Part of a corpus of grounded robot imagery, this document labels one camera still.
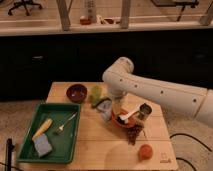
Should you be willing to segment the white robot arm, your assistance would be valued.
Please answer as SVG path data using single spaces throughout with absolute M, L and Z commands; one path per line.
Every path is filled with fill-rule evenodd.
M 213 89 L 140 77 L 133 75 L 133 70 L 133 62 L 120 57 L 104 71 L 102 80 L 112 97 L 131 93 L 189 114 L 213 128 Z

